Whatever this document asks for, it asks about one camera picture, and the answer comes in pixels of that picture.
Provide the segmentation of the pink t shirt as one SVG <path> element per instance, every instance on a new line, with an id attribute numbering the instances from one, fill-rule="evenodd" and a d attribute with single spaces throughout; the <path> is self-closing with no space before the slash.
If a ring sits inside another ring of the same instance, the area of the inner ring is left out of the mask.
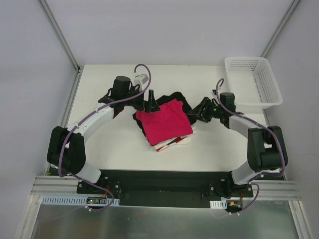
<path id="1" fill-rule="evenodd" d="M 192 126 L 182 106 L 182 101 L 173 99 L 161 105 L 159 112 L 138 111 L 136 113 L 136 118 L 141 121 L 146 139 L 151 146 L 175 137 L 192 134 Z"/>

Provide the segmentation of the white red shirt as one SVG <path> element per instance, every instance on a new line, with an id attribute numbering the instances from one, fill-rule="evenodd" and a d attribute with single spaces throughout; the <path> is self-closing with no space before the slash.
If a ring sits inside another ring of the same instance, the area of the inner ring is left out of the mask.
<path id="1" fill-rule="evenodd" d="M 191 141 L 191 137 L 195 134 L 196 127 L 192 126 L 192 134 L 180 136 L 176 138 L 172 138 L 170 140 L 166 140 L 160 142 L 154 146 L 151 146 L 151 149 L 154 149 L 156 152 L 161 152 L 169 147 L 177 146 L 177 145 L 187 145 Z"/>

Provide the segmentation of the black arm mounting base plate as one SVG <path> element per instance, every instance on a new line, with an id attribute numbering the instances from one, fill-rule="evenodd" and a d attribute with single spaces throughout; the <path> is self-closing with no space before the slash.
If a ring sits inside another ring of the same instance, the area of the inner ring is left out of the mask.
<path id="1" fill-rule="evenodd" d="M 227 172 L 103 170 L 99 188 L 78 182 L 78 194 L 119 200 L 121 206 L 209 208 L 222 198 L 252 198 L 249 184 L 235 185 Z"/>

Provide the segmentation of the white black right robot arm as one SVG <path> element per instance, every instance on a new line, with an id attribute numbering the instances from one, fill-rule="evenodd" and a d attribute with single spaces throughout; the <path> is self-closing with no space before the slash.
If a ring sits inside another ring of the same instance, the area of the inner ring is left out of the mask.
<path id="1" fill-rule="evenodd" d="M 217 99 L 205 97 L 187 116 L 202 122 L 219 119 L 226 128 L 247 138 L 247 161 L 230 172 L 224 184 L 227 195 L 238 195 L 242 185 L 263 175 L 281 177 L 284 174 L 288 156 L 281 128 L 266 127 L 237 112 L 233 93 L 221 93 Z"/>

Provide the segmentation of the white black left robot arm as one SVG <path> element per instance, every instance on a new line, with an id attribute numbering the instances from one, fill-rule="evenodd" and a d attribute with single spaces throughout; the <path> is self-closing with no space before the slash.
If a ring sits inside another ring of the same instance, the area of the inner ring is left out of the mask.
<path id="1" fill-rule="evenodd" d="M 105 189 L 104 175 L 86 160 L 85 143 L 102 125 L 113 120 L 125 107 L 154 113 L 160 110 L 153 90 L 148 89 L 151 79 L 146 74 L 136 74 L 133 80 L 117 76 L 106 95 L 98 100 L 90 112 L 67 127 L 52 130 L 47 162 L 58 168 L 60 175 L 73 174 L 88 181 L 95 194 Z"/>

